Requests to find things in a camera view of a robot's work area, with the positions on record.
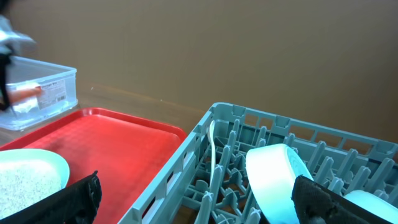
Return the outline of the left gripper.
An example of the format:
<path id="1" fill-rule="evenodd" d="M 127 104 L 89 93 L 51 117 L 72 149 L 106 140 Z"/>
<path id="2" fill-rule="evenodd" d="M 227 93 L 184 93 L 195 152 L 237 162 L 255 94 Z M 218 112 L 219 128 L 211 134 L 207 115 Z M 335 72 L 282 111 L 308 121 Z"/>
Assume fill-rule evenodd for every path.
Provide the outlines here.
<path id="1" fill-rule="evenodd" d="M 7 92 L 7 66 L 11 63 L 11 55 L 1 53 L 1 111 L 7 110 L 11 103 Z"/>

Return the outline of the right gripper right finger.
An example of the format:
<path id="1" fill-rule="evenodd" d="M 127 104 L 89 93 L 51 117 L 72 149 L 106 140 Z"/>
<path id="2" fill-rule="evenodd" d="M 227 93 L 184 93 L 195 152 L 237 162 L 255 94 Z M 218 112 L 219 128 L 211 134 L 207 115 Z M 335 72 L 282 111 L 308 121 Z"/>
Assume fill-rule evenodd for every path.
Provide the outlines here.
<path id="1" fill-rule="evenodd" d="M 292 201 L 300 224 L 391 223 L 303 175 L 295 180 Z"/>

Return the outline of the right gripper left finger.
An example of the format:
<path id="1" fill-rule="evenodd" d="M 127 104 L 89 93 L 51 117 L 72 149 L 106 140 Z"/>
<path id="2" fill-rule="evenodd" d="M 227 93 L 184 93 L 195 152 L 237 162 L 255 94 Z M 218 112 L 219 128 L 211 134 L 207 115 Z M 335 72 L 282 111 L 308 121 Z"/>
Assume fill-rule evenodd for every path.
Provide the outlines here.
<path id="1" fill-rule="evenodd" d="M 92 224 L 102 199 L 97 171 L 1 220 L 1 224 Z"/>

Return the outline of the light blue small bowl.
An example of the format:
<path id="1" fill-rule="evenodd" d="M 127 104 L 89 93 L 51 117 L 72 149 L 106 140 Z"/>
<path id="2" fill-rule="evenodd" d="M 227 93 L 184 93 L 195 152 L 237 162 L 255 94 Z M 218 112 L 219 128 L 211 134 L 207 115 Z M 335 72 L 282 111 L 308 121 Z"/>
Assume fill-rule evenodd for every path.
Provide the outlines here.
<path id="1" fill-rule="evenodd" d="M 298 223 L 291 199 L 295 180 L 312 178 L 299 155 L 286 144 L 254 148 L 246 154 L 249 185 L 269 223 Z"/>

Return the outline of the light blue plate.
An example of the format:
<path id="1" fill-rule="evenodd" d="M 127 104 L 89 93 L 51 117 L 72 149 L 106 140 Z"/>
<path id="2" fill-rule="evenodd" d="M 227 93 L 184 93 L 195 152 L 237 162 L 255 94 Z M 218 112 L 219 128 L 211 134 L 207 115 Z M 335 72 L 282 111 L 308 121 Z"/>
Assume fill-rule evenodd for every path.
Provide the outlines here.
<path id="1" fill-rule="evenodd" d="M 59 154 L 43 149 L 1 151 L 1 218 L 64 189 L 70 168 Z"/>

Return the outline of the mint green bowl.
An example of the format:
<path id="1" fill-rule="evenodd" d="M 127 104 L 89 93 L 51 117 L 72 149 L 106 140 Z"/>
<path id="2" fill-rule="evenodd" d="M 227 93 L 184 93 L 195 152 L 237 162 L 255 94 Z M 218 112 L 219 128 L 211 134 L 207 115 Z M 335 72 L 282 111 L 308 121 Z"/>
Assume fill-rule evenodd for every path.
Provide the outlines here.
<path id="1" fill-rule="evenodd" d="M 397 208 L 374 194 L 354 190 L 346 194 L 344 198 L 386 221 L 397 223 Z"/>

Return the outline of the white plastic spoon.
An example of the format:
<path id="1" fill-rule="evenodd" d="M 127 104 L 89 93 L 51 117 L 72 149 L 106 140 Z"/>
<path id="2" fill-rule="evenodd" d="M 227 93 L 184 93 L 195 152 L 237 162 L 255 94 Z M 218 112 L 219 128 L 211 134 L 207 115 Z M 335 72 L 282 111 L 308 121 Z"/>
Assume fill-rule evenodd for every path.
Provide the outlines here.
<path id="1" fill-rule="evenodd" d="M 213 183 L 213 176 L 216 166 L 216 147 L 214 142 L 214 130 L 215 130 L 215 121 L 213 120 L 211 121 L 207 131 L 207 136 L 211 147 L 210 186 L 212 186 Z"/>

